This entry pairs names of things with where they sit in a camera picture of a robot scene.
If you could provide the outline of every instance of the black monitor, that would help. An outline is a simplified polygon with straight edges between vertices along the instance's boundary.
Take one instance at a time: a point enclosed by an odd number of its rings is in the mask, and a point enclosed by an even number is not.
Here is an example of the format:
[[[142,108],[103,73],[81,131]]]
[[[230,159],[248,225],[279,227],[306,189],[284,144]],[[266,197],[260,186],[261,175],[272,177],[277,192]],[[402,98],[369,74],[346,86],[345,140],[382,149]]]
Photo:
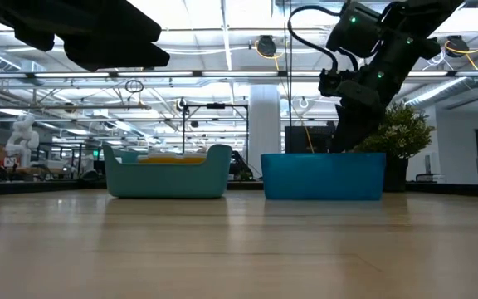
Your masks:
[[[326,154],[335,132],[334,126],[308,126],[311,144],[316,154]],[[310,154],[311,147],[307,131],[303,126],[285,128],[285,152],[287,154]]]

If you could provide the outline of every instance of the plant pot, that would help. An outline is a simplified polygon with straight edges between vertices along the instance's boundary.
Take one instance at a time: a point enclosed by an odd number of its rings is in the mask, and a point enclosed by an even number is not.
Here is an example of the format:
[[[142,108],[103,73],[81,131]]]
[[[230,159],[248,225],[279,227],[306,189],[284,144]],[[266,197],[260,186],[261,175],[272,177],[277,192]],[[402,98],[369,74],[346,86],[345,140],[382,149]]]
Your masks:
[[[408,159],[387,157],[383,183],[384,192],[405,192],[407,167]]]

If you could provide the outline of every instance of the green plant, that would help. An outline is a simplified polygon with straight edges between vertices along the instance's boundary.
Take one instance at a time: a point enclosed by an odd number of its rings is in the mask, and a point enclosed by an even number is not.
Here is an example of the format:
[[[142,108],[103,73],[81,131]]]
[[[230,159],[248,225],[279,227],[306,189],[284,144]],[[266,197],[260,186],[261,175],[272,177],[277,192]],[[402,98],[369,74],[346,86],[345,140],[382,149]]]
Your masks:
[[[427,116],[403,103],[387,108],[379,130],[355,147],[356,151],[386,153],[390,157],[411,158],[431,143],[434,127],[427,125]]]

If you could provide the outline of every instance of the ceiling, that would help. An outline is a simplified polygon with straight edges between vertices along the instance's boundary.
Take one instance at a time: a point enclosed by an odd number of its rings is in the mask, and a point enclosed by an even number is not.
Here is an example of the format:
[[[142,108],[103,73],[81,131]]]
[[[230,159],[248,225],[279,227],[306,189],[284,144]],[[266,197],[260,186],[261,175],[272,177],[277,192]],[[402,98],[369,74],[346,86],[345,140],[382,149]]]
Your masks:
[[[281,0],[129,0],[139,10],[159,23],[163,32],[159,41],[159,47],[171,53],[171,61],[161,71],[179,70],[232,70],[232,71],[275,71],[277,68],[284,70],[285,55],[281,58],[265,59],[258,55],[255,50],[256,40],[260,35],[272,35],[281,54],[284,54],[285,40],[290,36],[285,35],[284,23],[289,14],[288,9],[282,9]],[[293,8],[302,4],[321,4],[330,9],[340,9],[344,1],[293,1]],[[365,1],[371,8],[381,11],[388,4],[387,1]],[[324,46],[330,30],[337,19],[327,16],[322,12],[306,11],[296,14],[293,17],[293,27],[303,38],[313,43]],[[229,45],[226,45],[225,31],[227,28]],[[478,8],[463,8],[448,19],[433,34],[438,37],[440,43],[446,42],[450,35],[462,35],[468,42],[471,49],[478,49]],[[63,41],[56,39],[56,46],[53,51],[47,53],[31,49],[18,41],[13,36],[12,29],[0,24],[0,56],[9,61],[20,63],[21,61],[34,61],[43,66],[46,71],[83,71],[75,63],[71,62],[62,51]],[[227,46],[231,55],[227,59]],[[473,54],[472,59],[478,61],[478,53]],[[350,63],[345,56],[337,55],[339,69],[350,68]],[[329,58],[315,50],[311,50],[297,41],[293,41],[293,52],[287,57],[287,64],[292,59],[293,70],[319,71],[322,68],[329,68]],[[415,66],[415,71],[427,70],[472,70],[473,67],[466,59],[450,58],[442,55],[435,57],[433,61],[421,59]],[[125,81],[105,80],[83,80],[75,82],[62,80],[46,81],[44,86],[21,86],[19,81],[0,81],[0,89],[8,91],[15,96],[32,101],[33,88],[36,90],[37,98],[43,98],[43,105],[59,105],[66,102],[75,102],[78,105],[127,105],[130,93],[124,89]],[[198,78],[174,79],[173,84],[169,79],[145,79],[145,89],[132,98],[132,105],[141,100],[145,105],[152,107],[152,112],[141,109],[109,109],[108,116],[112,118],[137,119],[148,118],[149,115],[174,118],[179,113],[175,105],[183,98],[189,104],[202,104],[208,102],[234,102],[236,104],[247,104],[252,81],[208,81]],[[272,84],[279,85],[282,99],[286,98],[285,88],[279,81]],[[425,84],[413,82],[402,86],[398,97],[406,95]],[[298,115],[304,118],[335,118],[334,109],[337,98],[322,98],[317,90],[318,82],[301,81],[293,83],[293,106]],[[446,109],[456,101],[469,100],[478,95],[478,88],[458,95],[454,98],[444,100],[439,106]],[[478,110],[478,101],[458,107],[459,110]],[[236,117],[240,118],[237,111],[232,109],[202,111],[197,113],[199,117]],[[90,117],[89,111],[80,111],[79,118]],[[129,125],[145,134],[174,134],[170,125],[156,122],[134,122]],[[180,126],[181,122],[173,122],[173,126]],[[244,122],[229,121],[220,124],[207,122],[199,126],[197,130],[211,131],[238,131],[244,130]],[[95,132],[102,132],[98,124],[93,124],[89,129]]]

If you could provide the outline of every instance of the white wall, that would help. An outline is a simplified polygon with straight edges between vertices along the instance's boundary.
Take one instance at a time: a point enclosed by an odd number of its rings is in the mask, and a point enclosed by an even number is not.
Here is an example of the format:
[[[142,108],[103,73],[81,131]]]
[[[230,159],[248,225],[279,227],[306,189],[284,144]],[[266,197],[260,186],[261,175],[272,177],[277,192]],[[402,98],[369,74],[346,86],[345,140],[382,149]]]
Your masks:
[[[437,127],[437,113],[435,106],[425,109],[424,113],[427,115],[427,125]],[[431,144],[423,149],[419,154],[410,158],[407,167],[407,181],[416,180],[418,174],[425,174],[425,157],[431,157],[431,172],[439,174],[441,172],[439,149],[438,149],[438,132],[434,130],[431,133]]]
[[[441,173],[449,184],[478,184],[478,112],[437,111]]]

